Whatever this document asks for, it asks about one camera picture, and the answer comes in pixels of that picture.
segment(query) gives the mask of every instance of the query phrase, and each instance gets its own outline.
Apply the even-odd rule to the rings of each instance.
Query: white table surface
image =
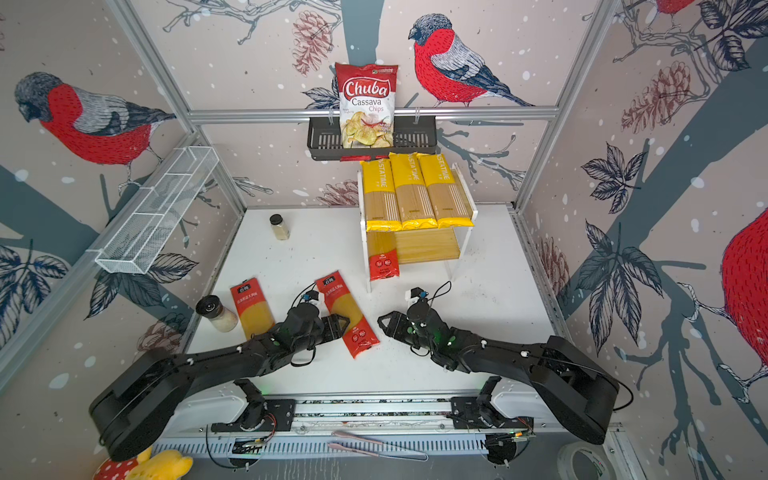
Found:
[[[449,326],[516,343],[545,342],[553,329],[504,205],[479,206],[465,255],[459,260],[452,290],[434,308]],[[269,217],[281,214],[290,239],[278,241]],[[331,393],[457,392],[480,389],[487,373],[447,372],[404,343],[385,336],[376,319],[406,311],[406,291],[415,286],[433,293],[448,279],[444,262],[400,267],[400,277],[376,280],[366,292],[362,263],[360,212],[357,208],[248,210],[224,261],[213,294],[235,311],[230,287],[255,276],[276,322],[285,319],[299,291],[315,279],[339,270],[381,342],[357,359],[344,342],[317,347],[311,365],[283,367],[253,381],[266,395]],[[200,319],[189,353],[245,341],[238,323],[228,333]],[[305,359],[297,356],[296,361]]]

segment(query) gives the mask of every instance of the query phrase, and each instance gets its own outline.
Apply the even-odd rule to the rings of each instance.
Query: black metal basket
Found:
[[[394,147],[387,148],[342,148],[341,127],[339,118],[333,123],[328,118],[310,118],[310,132],[306,138],[306,146],[310,149],[312,159],[316,161],[341,160],[341,157],[386,157],[394,154],[436,154],[437,133],[435,117],[421,115],[416,117],[395,117],[395,128],[392,137]]]

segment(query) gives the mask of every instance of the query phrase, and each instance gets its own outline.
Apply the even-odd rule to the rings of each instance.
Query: bird illustration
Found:
[[[718,367],[730,373],[743,388],[743,396],[734,397],[749,403],[748,390],[755,381],[768,376],[768,209],[736,234],[723,254],[721,267],[725,307],[715,308],[699,302],[694,288],[681,283],[691,295],[695,311],[691,322],[699,317],[699,308],[723,316],[739,330],[761,365],[748,379],[740,378],[724,363]]]
[[[139,185],[131,180],[131,162],[144,150],[152,151],[149,139],[160,123],[176,118],[115,95],[73,87],[42,71],[21,79],[15,96],[24,119],[37,118],[73,154],[95,164],[125,165],[128,179],[118,192]]]
[[[502,97],[524,107],[527,101],[515,97],[485,65],[483,58],[469,49],[453,31],[448,17],[439,13],[423,15],[408,35],[415,41],[415,69],[419,83],[437,98],[469,102],[481,97]]]

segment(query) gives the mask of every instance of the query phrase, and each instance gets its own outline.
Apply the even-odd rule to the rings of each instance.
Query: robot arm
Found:
[[[88,411],[109,456],[116,462],[128,460],[160,437],[177,405],[188,396],[274,372],[288,365],[294,353],[341,338],[348,325],[343,316],[320,319],[317,307],[305,302],[291,308],[284,322],[239,346],[177,355],[152,349],[104,390]]]
[[[429,349],[432,361],[448,370],[486,372],[532,386],[569,432],[595,445],[605,440],[619,385],[566,339],[550,336],[528,345],[484,339],[446,325],[425,296],[406,315],[391,312],[378,323],[412,349]]]

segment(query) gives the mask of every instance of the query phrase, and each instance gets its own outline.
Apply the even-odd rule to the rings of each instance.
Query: bird wing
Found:
[[[453,35],[451,48],[445,53],[433,55],[430,60],[435,68],[446,77],[461,83],[468,83],[467,80],[477,75],[485,67],[485,60],[480,54],[464,45],[464,42],[456,34]]]
[[[136,105],[115,95],[92,94],[73,87],[83,106],[74,128],[84,134],[113,137],[144,125],[175,118],[158,108]]]

